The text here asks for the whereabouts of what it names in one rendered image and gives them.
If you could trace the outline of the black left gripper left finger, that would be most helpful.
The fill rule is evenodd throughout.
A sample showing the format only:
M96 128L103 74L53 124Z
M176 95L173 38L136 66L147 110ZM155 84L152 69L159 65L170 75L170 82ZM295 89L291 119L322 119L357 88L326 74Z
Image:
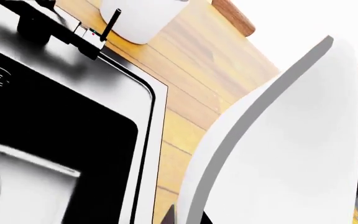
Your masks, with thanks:
M175 204L172 204L165 214L162 224L176 224Z

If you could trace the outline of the large white bowl grey rim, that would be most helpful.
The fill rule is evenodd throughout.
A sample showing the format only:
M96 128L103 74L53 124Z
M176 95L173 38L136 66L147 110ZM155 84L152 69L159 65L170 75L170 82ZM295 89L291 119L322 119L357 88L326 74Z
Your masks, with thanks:
M327 36L211 125L176 224L352 224L357 180L357 60Z

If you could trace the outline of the stainless steel sink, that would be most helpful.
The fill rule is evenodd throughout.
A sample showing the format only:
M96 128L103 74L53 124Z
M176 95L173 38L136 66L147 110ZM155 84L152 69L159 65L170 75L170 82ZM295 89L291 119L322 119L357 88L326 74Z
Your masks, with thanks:
M153 224L167 87L0 5L0 224Z

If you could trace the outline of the white cup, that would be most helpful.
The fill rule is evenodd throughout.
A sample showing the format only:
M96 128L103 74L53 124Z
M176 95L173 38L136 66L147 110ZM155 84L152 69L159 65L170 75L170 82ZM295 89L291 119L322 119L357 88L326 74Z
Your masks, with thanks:
M101 0L100 15L109 22L121 10L112 31L134 44L147 44L179 13L190 0Z

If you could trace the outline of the black faucet lever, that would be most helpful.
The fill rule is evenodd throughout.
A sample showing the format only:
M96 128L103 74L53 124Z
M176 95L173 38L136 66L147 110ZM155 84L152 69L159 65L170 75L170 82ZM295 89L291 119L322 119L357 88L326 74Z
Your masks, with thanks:
M116 23L118 17L121 15L121 10L120 9L116 9L114 11L114 14L112 15L112 17L110 18L105 30L103 31L103 33L100 35L100 41L104 42L107 40L107 36L110 33L113 25Z

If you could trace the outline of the brown wooden cutting board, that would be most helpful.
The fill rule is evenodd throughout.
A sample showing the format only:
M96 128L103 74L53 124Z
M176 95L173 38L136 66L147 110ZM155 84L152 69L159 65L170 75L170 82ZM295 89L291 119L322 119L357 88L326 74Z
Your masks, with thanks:
M256 28L253 23L231 0L211 0L211 5L244 37L249 37L255 32Z

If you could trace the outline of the black faucet chrome block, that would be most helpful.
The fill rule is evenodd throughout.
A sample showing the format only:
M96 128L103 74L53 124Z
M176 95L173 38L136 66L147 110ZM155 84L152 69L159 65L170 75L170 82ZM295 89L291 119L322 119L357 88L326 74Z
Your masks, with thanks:
M0 0L0 5L19 16L17 31L36 44L50 37L75 46L90 59L97 59L106 39L87 28L71 14L56 6L57 0Z

